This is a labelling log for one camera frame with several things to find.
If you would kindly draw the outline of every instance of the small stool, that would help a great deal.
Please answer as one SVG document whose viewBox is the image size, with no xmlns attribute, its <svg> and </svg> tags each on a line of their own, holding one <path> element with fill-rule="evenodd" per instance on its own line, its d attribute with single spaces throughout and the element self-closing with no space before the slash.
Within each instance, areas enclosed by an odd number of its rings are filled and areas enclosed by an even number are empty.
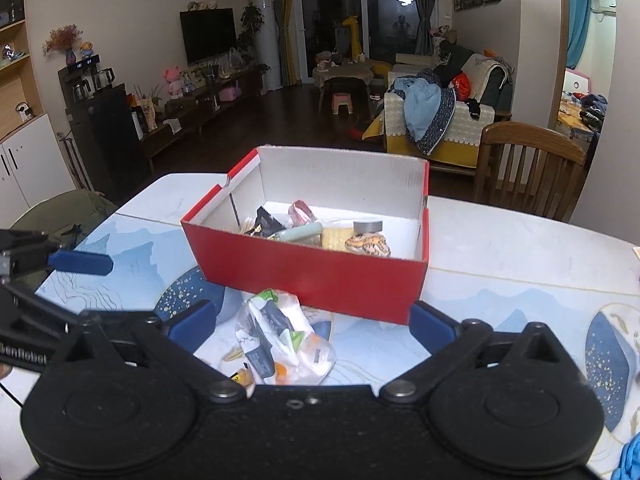
<svg viewBox="0 0 640 480">
<path fill-rule="evenodd" d="M 351 96 L 345 93 L 337 93 L 332 97 L 331 108 L 334 111 L 334 115 L 338 114 L 338 108 L 341 105 L 345 105 L 350 114 L 353 114 L 353 105 L 351 104 Z"/>
</svg>

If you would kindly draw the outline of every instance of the wooden floor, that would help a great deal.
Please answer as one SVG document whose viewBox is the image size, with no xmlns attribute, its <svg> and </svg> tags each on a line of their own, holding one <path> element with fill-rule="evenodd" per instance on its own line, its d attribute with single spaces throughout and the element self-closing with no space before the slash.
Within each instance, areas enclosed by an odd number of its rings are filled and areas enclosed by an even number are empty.
<svg viewBox="0 0 640 480">
<path fill-rule="evenodd" d="M 188 136 L 154 158 L 154 180 L 167 173 L 226 173 L 249 151 L 263 144 L 384 151 L 380 142 L 351 139 L 349 129 L 367 110 L 345 108 L 334 116 L 318 113 L 319 92 L 313 85 L 293 86 L 249 98 L 216 117 L 202 136 Z M 469 176 L 431 171 L 430 194 L 471 200 Z"/>
</svg>

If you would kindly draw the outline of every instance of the bolt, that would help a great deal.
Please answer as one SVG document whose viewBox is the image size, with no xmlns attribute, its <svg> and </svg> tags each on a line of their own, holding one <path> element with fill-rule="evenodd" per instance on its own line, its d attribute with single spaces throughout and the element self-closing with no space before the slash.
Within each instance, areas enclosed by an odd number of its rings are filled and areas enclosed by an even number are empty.
<svg viewBox="0 0 640 480">
<path fill-rule="evenodd" d="M 392 397 L 410 397 L 416 392 L 415 384 L 404 379 L 396 379 L 385 386 L 385 391 Z"/>
<path fill-rule="evenodd" d="M 231 381 L 219 381 L 212 384 L 207 391 L 219 399 L 231 399 L 238 396 L 238 388 Z"/>
<path fill-rule="evenodd" d="M 287 402 L 285 402 L 285 404 L 292 410 L 301 410 L 305 407 L 305 403 L 298 399 L 289 399 Z"/>
</svg>

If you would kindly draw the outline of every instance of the sliding glass door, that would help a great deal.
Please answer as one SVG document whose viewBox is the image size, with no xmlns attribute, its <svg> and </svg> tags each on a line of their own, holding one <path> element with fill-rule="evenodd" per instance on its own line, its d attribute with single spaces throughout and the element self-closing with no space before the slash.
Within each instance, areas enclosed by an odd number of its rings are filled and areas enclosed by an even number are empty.
<svg viewBox="0 0 640 480">
<path fill-rule="evenodd" d="M 350 56 L 351 29 L 342 26 L 346 18 L 358 17 L 364 54 L 391 64 L 396 62 L 397 53 L 415 51 L 420 21 L 415 0 L 294 0 L 294 16 L 300 75 L 307 83 L 313 81 L 312 71 L 320 52 Z"/>
</svg>

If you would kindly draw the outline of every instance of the wooden door frame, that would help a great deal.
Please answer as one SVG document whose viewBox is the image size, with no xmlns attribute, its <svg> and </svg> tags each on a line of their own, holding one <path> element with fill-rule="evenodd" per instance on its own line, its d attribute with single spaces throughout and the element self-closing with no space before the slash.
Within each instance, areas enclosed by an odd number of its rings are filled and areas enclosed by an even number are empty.
<svg viewBox="0 0 640 480">
<path fill-rule="evenodd" d="M 552 100 L 551 112 L 549 115 L 548 128 L 556 129 L 558 122 L 558 112 L 560 111 L 560 101 L 562 99 L 562 87 L 564 86 L 564 70 L 566 69 L 566 56 L 569 47 L 569 0 L 560 0 L 560 52 L 558 54 L 558 72 L 556 74 L 556 90 Z"/>
</svg>

